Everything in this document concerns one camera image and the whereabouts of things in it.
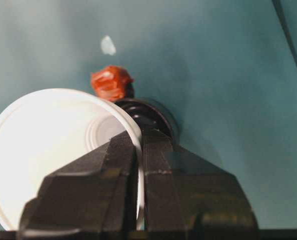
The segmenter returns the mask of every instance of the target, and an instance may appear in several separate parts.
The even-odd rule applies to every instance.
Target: teal wall
[[[297,49],[297,1],[282,6]],[[297,66],[271,1],[0,0],[0,113],[40,89],[92,93],[108,64],[237,176],[262,229],[297,228]]]

